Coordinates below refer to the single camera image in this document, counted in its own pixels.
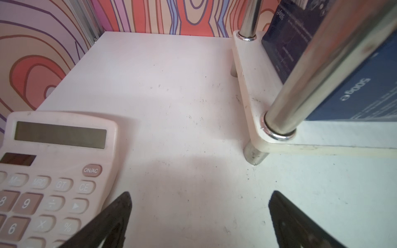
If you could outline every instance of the wavy pattern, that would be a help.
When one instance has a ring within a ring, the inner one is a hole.
[[[248,0],[91,0],[106,31],[230,37],[241,27]],[[264,0],[258,30],[278,0]]]
[[[63,0],[0,0],[0,133],[11,112],[35,110],[89,48]]]

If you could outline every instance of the calculator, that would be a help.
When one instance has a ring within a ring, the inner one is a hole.
[[[102,209],[115,181],[114,121],[13,112],[0,148],[0,248],[60,246]]]

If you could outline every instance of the on/ac button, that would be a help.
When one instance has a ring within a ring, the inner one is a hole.
[[[83,168],[83,176],[86,177],[97,177],[102,172],[102,166],[96,164],[89,164]]]

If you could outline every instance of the white button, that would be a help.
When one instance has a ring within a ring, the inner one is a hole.
[[[65,203],[65,199],[62,196],[49,196],[43,201],[44,210],[58,211]]]
[[[57,240],[57,241],[53,242],[53,243],[51,244],[50,247],[52,247],[52,248],[58,248],[58,247],[60,247],[63,243],[65,243],[65,241]]]
[[[80,229],[80,220],[78,219],[64,219],[61,222],[59,234],[73,235]]]
[[[10,179],[8,179],[8,185],[20,187],[23,186],[28,179],[29,179],[28,175],[16,173],[10,176]]]
[[[46,244],[45,240],[42,238],[28,238],[26,239],[22,246],[18,246],[21,248],[44,248]]]
[[[80,181],[76,185],[75,191],[80,194],[91,194],[95,189],[95,183],[91,181]]]
[[[55,181],[54,190],[66,192],[71,188],[72,184],[73,184],[73,181],[71,179],[58,178]]]
[[[7,178],[7,173],[0,171],[0,183],[2,183]]]
[[[31,184],[32,188],[44,189],[50,184],[51,179],[49,177],[37,176],[33,179]]]
[[[88,206],[88,201],[85,199],[73,199],[70,208],[69,208],[69,213],[84,213],[85,210],[87,209]]]
[[[38,216],[31,224],[30,227],[35,232],[48,232],[55,225],[55,218],[52,216]]]

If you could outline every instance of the blue box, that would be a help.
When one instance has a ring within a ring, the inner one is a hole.
[[[312,40],[335,0],[282,0],[262,37],[282,83]]]
[[[307,120],[397,121],[397,32],[362,62]]]

